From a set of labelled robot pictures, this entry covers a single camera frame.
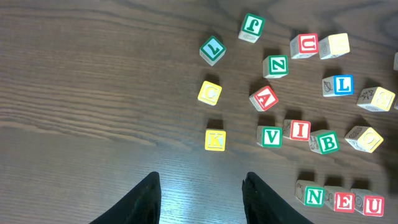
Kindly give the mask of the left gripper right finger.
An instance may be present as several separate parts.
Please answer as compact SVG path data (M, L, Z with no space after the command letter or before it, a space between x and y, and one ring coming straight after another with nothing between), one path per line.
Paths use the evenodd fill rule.
M247 173L242 193L247 224L313 224L254 172Z

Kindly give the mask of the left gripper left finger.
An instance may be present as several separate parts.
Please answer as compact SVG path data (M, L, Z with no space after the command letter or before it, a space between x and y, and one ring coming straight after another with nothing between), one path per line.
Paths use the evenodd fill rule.
M159 224L161 198L159 173L151 172L90 224Z

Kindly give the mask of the green N block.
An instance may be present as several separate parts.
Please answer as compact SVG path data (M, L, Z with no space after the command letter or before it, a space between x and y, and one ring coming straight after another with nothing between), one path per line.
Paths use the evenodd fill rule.
M295 197L307 207L323 207L325 189L314 181L298 180L295 185Z

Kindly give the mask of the red E block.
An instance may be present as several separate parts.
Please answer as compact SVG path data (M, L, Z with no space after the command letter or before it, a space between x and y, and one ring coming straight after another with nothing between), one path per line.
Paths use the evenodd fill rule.
M334 212L353 213L355 194L340 186L325 185L324 204Z

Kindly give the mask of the red I block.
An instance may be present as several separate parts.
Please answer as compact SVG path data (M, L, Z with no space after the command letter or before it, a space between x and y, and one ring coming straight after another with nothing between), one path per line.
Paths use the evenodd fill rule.
M285 119L282 127L284 138L294 141L309 141L311 122L296 119Z

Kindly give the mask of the yellow S block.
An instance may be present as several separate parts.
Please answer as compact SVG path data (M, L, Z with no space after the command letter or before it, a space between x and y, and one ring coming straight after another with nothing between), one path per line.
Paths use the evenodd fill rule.
M372 112L385 112L390 110L395 96L395 93L380 86L365 88L356 105Z

